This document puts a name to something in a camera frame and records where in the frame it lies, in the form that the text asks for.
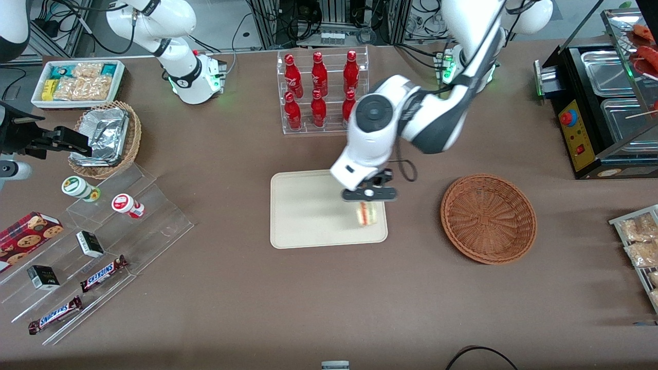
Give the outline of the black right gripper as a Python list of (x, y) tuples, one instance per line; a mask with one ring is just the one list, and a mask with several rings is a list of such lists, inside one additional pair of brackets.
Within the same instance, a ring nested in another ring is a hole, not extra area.
[[(5, 101), (1, 102), (1, 106), (2, 154), (26, 155), (45, 160), (47, 151), (39, 147), (35, 148), (33, 143), (43, 138), (46, 129), (40, 128), (36, 122), (45, 118), (22, 112), (18, 108), (5, 103)], [(52, 145), (56, 144), (62, 151), (77, 153), (85, 157), (93, 155), (93, 149), (89, 146), (89, 137), (79, 135), (76, 131), (65, 126), (57, 126), (52, 131), (48, 131), (45, 138), (51, 141)]]

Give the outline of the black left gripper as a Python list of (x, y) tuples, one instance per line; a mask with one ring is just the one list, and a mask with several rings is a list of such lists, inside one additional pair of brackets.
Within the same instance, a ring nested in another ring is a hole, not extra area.
[(371, 178), (360, 183), (355, 190), (342, 190), (341, 199), (353, 202), (355, 214), (360, 213), (360, 202), (376, 201), (376, 213), (383, 214), (385, 212), (385, 203), (383, 202), (397, 199), (397, 190), (388, 185), (391, 180), (391, 178), (383, 177)]

